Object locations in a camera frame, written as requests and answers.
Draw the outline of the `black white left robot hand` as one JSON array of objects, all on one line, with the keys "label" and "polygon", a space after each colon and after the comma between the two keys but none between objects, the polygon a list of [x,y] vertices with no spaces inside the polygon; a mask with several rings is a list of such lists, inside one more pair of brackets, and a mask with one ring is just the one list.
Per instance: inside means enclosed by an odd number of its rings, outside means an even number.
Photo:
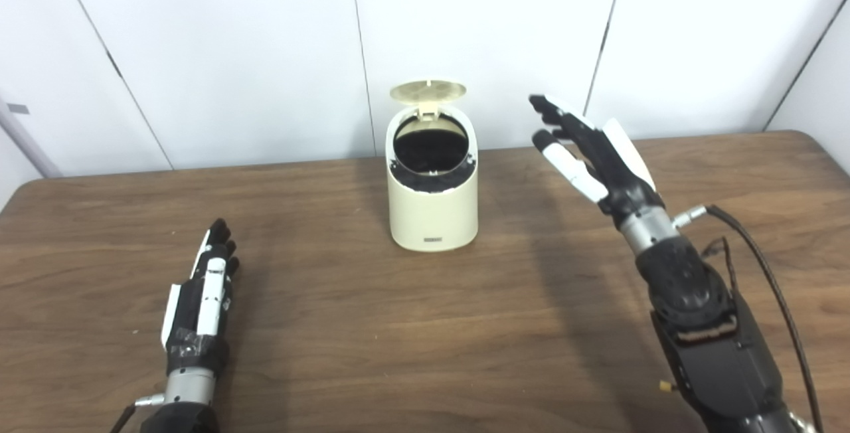
[{"label": "black white left robot hand", "polygon": [[216,219],[204,234],[189,279],[172,285],[161,330],[167,375],[206,369],[219,376],[230,360],[224,333],[240,266],[234,252],[230,227]]}]

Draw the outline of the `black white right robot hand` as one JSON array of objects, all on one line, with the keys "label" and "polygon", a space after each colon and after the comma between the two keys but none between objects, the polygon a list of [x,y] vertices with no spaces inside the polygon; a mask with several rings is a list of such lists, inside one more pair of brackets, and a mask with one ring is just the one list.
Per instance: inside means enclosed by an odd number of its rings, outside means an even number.
[{"label": "black white right robot hand", "polygon": [[547,125],[532,137],[535,148],[616,228],[644,209],[665,208],[641,155],[616,121],[598,128],[546,95],[528,100]]}]

